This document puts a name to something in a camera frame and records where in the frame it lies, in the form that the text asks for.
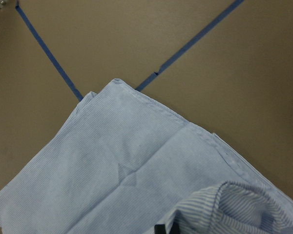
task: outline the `brown surface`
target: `brown surface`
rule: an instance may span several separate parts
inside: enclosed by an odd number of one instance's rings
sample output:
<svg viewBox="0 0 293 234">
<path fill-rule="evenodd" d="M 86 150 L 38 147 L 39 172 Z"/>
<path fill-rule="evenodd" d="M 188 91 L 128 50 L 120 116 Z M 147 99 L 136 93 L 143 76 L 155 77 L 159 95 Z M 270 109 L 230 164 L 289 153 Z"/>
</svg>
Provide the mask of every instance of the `brown surface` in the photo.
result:
<svg viewBox="0 0 293 234">
<path fill-rule="evenodd" d="M 85 95 L 136 87 L 232 1 L 21 1 Z M 293 0 L 245 1 L 144 91 L 216 132 L 293 199 Z M 0 189 L 77 104 L 11 3 L 0 11 Z"/>
</svg>

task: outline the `blue tape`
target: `blue tape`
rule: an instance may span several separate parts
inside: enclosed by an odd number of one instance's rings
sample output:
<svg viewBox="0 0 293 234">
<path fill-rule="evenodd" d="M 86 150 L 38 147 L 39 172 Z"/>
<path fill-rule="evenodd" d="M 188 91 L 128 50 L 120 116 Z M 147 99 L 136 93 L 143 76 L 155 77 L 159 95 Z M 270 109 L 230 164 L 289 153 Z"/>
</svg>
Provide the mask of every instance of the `blue tape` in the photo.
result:
<svg viewBox="0 0 293 234">
<path fill-rule="evenodd" d="M 46 46 L 46 44 L 43 42 L 43 40 L 41 39 L 41 37 L 39 36 L 39 34 L 37 33 L 37 31 L 35 30 L 34 26 L 31 24 L 31 22 L 29 21 L 29 19 L 26 16 L 26 14 L 23 12 L 23 10 L 21 9 L 21 7 L 19 6 L 19 1 L 16 2 L 15 9 L 19 13 L 19 15 L 22 17 L 22 19 L 25 22 L 25 24 L 27 25 L 28 29 L 31 31 L 31 33 L 33 34 L 33 36 L 35 37 L 35 39 L 37 40 L 37 42 L 39 43 L 39 45 L 41 46 L 41 48 L 43 49 L 43 51 L 45 52 L 45 54 L 48 56 L 48 58 L 50 59 L 50 61 L 53 63 L 54 67 L 58 70 L 58 72 L 60 73 L 60 75 L 62 76 L 62 78 L 66 82 L 66 84 L 73 91 L 73 93 L 78 98 L 78 100 L 81 101 L 83 99 L 83 96 L 78 91 L 78 89 L 75 87 L 74 83 L 68 77 L 68 75 L 63 70 L 63 68 L 60 66 L 60 64 L 58 63 L 58 61 L 55 59 L 55 57 L 53 56 L 53 54 L 51 53 L 51 51 L 48 49 L 48 47 Z"/>
<path fill-rule="evenodd" d="M 137 91 L 142 91 L 152 81 L 155 80 L 163 71 L 171 66 L 178 58 L 180 58 L 188 49 L 190 49 L 195 43 L 197 43 L 203 36 L 205 36 L 211 29 L 213 29 L 220 21 L 222 21 L 227 15 L 229 15 L 236 7 L 238 7 L 244 0 L 234 1 L 226 10 L 218 15 L 212 22 L 210 22 L 205 28 L 203 28 L 198 34 L 196 34 L 187 44 L 185 44 L 180 50 L 178 50 L 173 56 L 171 56 L 160 67 L 158 72 L 152 73 L 146 78 L 137 88 Z"/>
</svg>

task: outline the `striped fabric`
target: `striped fabric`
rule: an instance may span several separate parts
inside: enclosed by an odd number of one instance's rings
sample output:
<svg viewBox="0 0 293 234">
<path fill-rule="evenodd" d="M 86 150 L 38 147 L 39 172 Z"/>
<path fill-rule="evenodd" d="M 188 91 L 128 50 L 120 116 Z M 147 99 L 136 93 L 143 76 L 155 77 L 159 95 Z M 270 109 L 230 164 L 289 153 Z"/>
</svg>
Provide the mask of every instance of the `striped fabric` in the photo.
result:
<svg viewBox="0 0 293 234">
<path fill-rule="evenodd" d="M 217 135 L 120 79 L 85 96 L 0 191 L 4 234 L 143 234 L 174 220 L 186 234 L 293 233 L 293 201 Z"/>
</svg>

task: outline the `blue tape line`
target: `blue tape line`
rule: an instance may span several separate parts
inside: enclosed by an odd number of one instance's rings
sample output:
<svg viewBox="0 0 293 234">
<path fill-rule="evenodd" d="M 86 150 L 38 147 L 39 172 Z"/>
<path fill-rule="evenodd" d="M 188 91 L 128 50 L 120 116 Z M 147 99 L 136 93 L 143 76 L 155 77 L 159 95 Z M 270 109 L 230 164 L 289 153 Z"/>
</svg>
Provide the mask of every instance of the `blue tape line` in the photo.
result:
<svg viewBox="0 0 293 234">
<path fill-rule="evenodd" d="M 137 88 L 137 91 L 142 91 L 152 81 L 155 80 L 163 71 L 171 66 L 178 58 L 180 58 L 188 49 L 190 49 L 195 43 L 197 43 L 203 36 L 205 36 L 211 29 L 213 29 L 220 21 L 222 21 L 227 15 L 229 15 L 236 7 L 238 7 L 244 0 L 234 1 L 226 10 L 218 15 L 212 22 L 210 22 L 205 28 L 203 28 L 197 35 L 195 35 L 187 44 L 185 44 L 180 50 L 178 50 L 173 56 L 171 56 L 160 67 L 158 72 L 152 73 L 146 78 Z"/>
<path fill-rule="evenodd" d="M 48 47 L 46 46 L 46 44 L 43 42 L 43 40 L 41 39 L 41 37 L 39 36 L 39 34 L 37 33 L 37 31 L 35 30 L 34 26 L 31 24 L 31 22 L 29 21 L 29 19 L 26 16 L 26 14 L 23 12 L 23 10 L 21 9 L 21 7 L 19 6 L 19 1 L 16 2 L 15 9 L 20 14 L 20 16 L 24 20 L 25 24 L 27 25 L 28 29 L 31 31 L 31 33 L 33 34 L 33 36 L 35 37 L 35 39 L 37 40 L 37 42 L 39 43 L 39 45 L 41 46 L 41 48 L 43 49 L 43 51 L 45 52 L 45 54 L 48 56 L 48 58 L 50 59 L 50 61 L 53 63 L 54 67 L 58 70 L 58 72 L 60 73 L 60 75 L 62 76 L 62 78 L 64 79 L 64 81 L 67 83 L 67 85 L 69 86 L 69 88 L 73 91 L 73 93 L 78 98 L 78 100 L 81 101 L 83 99 L 83 96 L 78 91 L 78 89 L 75 87 L 74 83 L 71 81 L 71 79 L 65 73 L 65 71 L 63 70 L 63 68 L 58 63 L 58 61 L 55 59 L 55 57 L 53 56 L 53 54 L 51 53 L 51 51 L 48 49 Z"/>
</svg>

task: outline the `light blue cloth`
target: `light blue cloth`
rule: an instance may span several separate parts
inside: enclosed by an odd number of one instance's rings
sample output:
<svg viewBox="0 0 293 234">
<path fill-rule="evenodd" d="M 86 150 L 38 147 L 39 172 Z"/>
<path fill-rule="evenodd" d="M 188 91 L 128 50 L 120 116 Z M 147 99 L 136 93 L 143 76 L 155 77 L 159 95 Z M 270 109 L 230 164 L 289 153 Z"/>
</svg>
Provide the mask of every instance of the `light blue cloth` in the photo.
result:
<svg viewBox="0 0 293 234">
<path fill-rule="evenodd" d="M 0 226 L 4 234 L 152 233 L 178 202 L 224 181 L 265 191 L 293 226 L 293 201 L 217 135 L 114 79 L 0 191 Z"/>
</svg>

